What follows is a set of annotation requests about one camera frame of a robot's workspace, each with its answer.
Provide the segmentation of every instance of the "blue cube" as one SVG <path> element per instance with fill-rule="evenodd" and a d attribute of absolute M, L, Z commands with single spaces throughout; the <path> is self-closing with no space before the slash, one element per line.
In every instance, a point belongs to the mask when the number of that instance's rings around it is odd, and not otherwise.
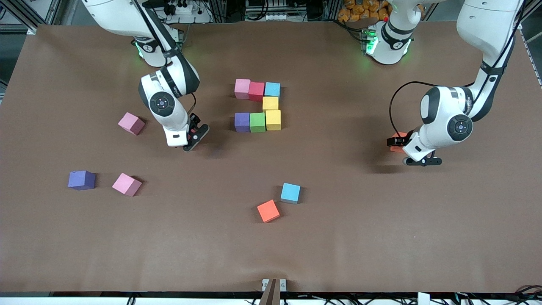
<path fill-rule="evenodd" d="M 76 190 L 93 189 L 96 174 L 86 170 L 71 171 L 69 173 L 68 187 Z"/>
<path fill-rule="evenodd" d="M 280 97 L 280 84 L 278 82 L 267 82 L 263 95 L 266 97 Z"/>
<path fill-rule="evenodd" d="M 296 205 L 299 201 L 300 191 L 300 186 L 291 185 L 290 183 L 284 183 L 284 185 L 282 186 L 282 193 L 280 194 L 280 201 Z"/>

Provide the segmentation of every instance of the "gray floor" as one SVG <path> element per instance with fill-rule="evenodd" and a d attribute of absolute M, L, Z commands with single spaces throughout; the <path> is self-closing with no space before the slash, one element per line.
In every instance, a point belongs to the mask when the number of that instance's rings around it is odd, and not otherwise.
<path fill-rule="evenodd" d="M 439 3 L 435 11 L 430 15 L 429 21 L 453 21 L 463 5 L 464 0 L 448 0 Z M 80 0 L 72 0 L 63 10 L 62 24 L 90 26 L 96 25 L 92 16 L 85 9 Z M 542 31 L 542 7 L 535 11 L 523 22 L 525 39 L 537 35 Z M 0 34 L 0 79 L 9 82 L 19 53 L 24 44 L 25 35 L 2 35 Z M 542 36 L 529 44 L 529 49 L 537 67 L 542 68 Z"/>

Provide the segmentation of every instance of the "purple cube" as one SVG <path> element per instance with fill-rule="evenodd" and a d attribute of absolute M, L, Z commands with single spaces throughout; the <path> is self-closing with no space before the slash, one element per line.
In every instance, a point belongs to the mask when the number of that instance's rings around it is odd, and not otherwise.
<path fill-rule="evenodd" d="M 250 132 L 250 113 L 242 112 L 235 114 L 235 131 Z"/>
<path fill-rule="evenodd" d="M 93 189 L 96 174 L 86 170 L 71 171 L 69 173 L 68 187 L 76 190 Z"/>

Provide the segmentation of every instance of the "cube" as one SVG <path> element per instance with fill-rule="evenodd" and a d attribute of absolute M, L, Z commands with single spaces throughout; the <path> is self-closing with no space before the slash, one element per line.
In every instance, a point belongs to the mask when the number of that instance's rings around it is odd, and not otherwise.
<path fill-rule="evenodd" d="M 75 190 L 93 189 L 96 174 L 86 170 L 76 170 L 69 173 L 68 187 Z"/>
<path fill-rule="evenodd" d="M 290 183 L 284 183 L 282 185 L 282 193 L 280 194 L 280 201 L 289 204 L 298 204 L 299 192 L 301 187 L 298 185 L 291 185 Z"/>
<path fill-rule="evenodd" d="M 397 133 L 395 133 L 391 137 L 394 138 L 394 137 L 406 137 L 406 136 L 407 136 L 407 134 L 405 132 L 399 132 L 399 135 L 397 135 Z M 405 151 L 403 150 L 403 148 L 401 146 L 390 146 L 390 151 L 393 151 L 394 153 L 403 153 L 403 154 L 405 154 Z"/>
<path fill-rule="evenodd" d="M 264 113 L 266 113 L 267 110 L 278 110 L 279 98 L 278 97 L 263 97 L 262 108 L 263 108 Z"/>
<path fill-rule="evenodd" d="M 248 88 L 248 99 L 251 101 L 262 101 L 265 86 L 266 84 L 263 82 L 251 81 Z"/>
<path fill-rule="evenodd" d="M 137 181 L 125 173 L 122 173 L 113 184 L 113 188 L 127 196 L 132 197 L 135 195 L 141 184 L 142 183 L 140 181 Z"/>
<path fill-rule="evenodd" d="M 235 80 L 235 97 L 238 99 L 248 99 L 248 90 L 250 87 L 250 79 Z"/>
<path fill-rule="evenodd" d="M 264 204 L 258 206 L 258 212 L 262 217 L 264 223 L 268 223 L 273 219 L 280 216 L 279 210 L 276 208 L 275 201 L 269 200 Z"/>
<path fill-rule="evenodd" d="M 250 113 L 236 113 L 234 125 L 237 132 L 250 132 Z"/>
<path fill-rule="evenodd" d="M 266 127 L 267 130 L 280 130 L 280 110 L 266 111 Z"/>
<path fill-rule="evenodd" d="M 119 126 L 131 134 L 138 135 L 145 123 L 140 118 L 127 112 L 119 121 Z"/>
<path fill-rule="evenodd" d="M 264 95 L 266 97 L 280 97 L 280 84 L 278 82 L 267 82 Z"/>
<path fill-rule="evenodd" d="M 266 130 L 266 115 L 263 112 L 250 114 L 250 132 L 264 132 Z"/>

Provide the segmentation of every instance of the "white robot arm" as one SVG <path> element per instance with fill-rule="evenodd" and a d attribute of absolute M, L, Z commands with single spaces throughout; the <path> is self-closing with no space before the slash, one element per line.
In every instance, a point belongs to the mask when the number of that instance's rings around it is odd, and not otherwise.
<path fill-rule="evenodd" d="M 388 139 L 388 146 L 404 146 L 403 151 L 409 156 L 405 164 L 439 165 L 440 159 L 426 156 L 437 148 L 464 141 L 473 131 L 473 122 L 489 112 L 514 47 L 514 21 L 521 3 L 522 0 L 465 0 L 457 31 L 483 53 L 478 75 L 470 86 L 436 86 L 423 96 L 423 124 L 406 137 Z"/>
<path fill-rule="evenodd" d="M 207 134 L 209 127 L 187 112 L 178 98 L 198 89 L 199 75 L 181 53 L 170 31 L 151 10 L 136 0 L 83 0 L 98 25 L 111 33 L 134 36 L 148 51 L 145 60 L 155 61 L 159 53 L 163 67 L 141 78 L 139 95 L 155 119 L 162 124 L 167 144 L 190 151 Z"/>

